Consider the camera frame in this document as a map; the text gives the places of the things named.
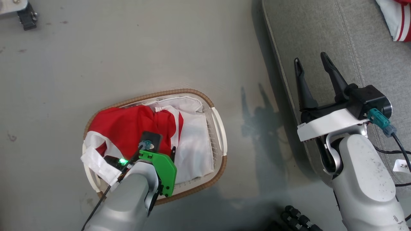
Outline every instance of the green plastic part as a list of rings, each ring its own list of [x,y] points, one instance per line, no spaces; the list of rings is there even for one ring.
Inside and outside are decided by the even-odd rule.
[[[367,118],[371,123],[377,125],[381,129],[384,129],[391,124],[391,122],[376,108],[373,108],[368,112]]]
[[[177,168],[168,155],[140,150],[140,159],[153,164],[163,186],[162,193],[166,197],[173,195]]]

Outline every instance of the brown woven basket rim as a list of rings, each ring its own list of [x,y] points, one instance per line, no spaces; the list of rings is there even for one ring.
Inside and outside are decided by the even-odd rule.
[[[214,107],[214,104],[212,103],[212,101],[210,100],[210,98],[208,98],[208,97],[207,97],[205,94],[203,94],[202,92],[199,92],[199,91],[193,90],[193,89],[168,90],[168,91],[162,91],[162,92],[157,92],[157,93],[148,94],[148,95],[142,95],[142,96],[139,96],[139,97],[136,97],[136,98],[128,99],[128,100],[125,100],[125,101],[122,101],[122,102],[119,102],[119,103],[110,105],[110,106],[105,107],[105,108],[99,110],[98,112],[96,112],[96,113],[90,118],[90,120],[88,121],[87,125],[85,126],[84,134],[83,134],[83,140],[85,139],[85,137],[86,137],[86,135],[87,135],[87,132],[88,132],[88,130],[89,130],[89,128],[90,128],[91,122],[92,122],[93,119],[96,117],[96,115],[97,115],[99,112],[101,112],[102,110],[106,110],[106,109],[112,108],[112,107],[122,107],[122,106],[125,106],[125,105],[128,105],[128,104],[136,103],[136,102],[143,101],[143,100],[146,100],[146,99],[152,99],[152,98],[161,97],[161,96],[166,96],[166,95],[184,94],[184,93],[189,93],[189,94],[197,95],[197,96],[201,97],[205,102],[207,102],[207,104],[210,106],[210,108],[211,108],[211,107]],[[203,189],[206,189],[206,188],[210,187],[211,185],[215,184],[215,183],[220,179],[220,177],[223,175],[224,170],[225,170],[225,168],[226,168],[226,165],[227,165],[227,156],[223,156],[223,157],[222,157],[222,161],[221,161],[220,168],[219,168],[217,174],[216,174],[211,180],[209,180],[209,181],[205,182],[204,184],[201,184],[201,185],[199,185],[199,186],[197,186],[197,187],[195,187],[195,188],[192,188],[192,189],[190,189],[190,190],[187,190],[187,191],[185,191],[185,192],[181,192],[181,193],[175,194],[175,195],[173,195],[173,196],[171,196],[171,197],[168,197],[168,198],[159,199],[159,200],[156,201],[156,204],[155,204],[155,205],[161,205],[161,204],[164,204],[164,203],[167,203],[167,202],[170,202],[170,201],[175,201],[175,200],[177,200],[177,199],[183,198],[183,197],[185,197],[185,196],[191,195],[191,194],[193,194],[193,193],[196,193],[196,192],[198,192],[198,191],[201,191],[201,190],[203,190]],[[99,196],[99,198],[101,198],[101,196],[103,195],[103,192],[98,192],[97,195]]]

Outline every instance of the cable connector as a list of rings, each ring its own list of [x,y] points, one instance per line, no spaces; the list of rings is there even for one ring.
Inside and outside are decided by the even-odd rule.
[[[393,133],[397,132],[397,129],[391,125],[391,122],[385,117],[379,110],[373,108],[368,111],[367,118],[371,123],[380,127],[386,137],[391,137]]]

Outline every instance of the gray sofa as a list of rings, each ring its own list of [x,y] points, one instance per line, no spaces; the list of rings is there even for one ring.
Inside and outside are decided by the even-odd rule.
[[[375,0],[263,0],[263,10],[298,123],[294,58],[301,60],[307,84],[319,105],[333,103],[334,91],[320,59],[324,51],[348,84],[374,85],[389,98],[393,106],[390,120],[404,147],[411,150],[410,45],[393,42]],[[386,138],[374,126],[368,126],[368,136],[381,149],[399,149],[392,138]],[[305,148],[314,171],[328,184],[331,178],[323,172],[315,142],[306,143]],[[381,154],[381,158],[396,184],[411,182],[410,174],[391,171],[395,160],[403,159],[401,154]],[[397,188],[400,196],[410,193],[410,186]]]

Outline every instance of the white tape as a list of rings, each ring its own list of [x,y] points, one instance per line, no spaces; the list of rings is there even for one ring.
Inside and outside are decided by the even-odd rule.
[[[409,166],[407,165],[407,162],[404,159],[397,159],[395,161],[393,171],[411,174]]]

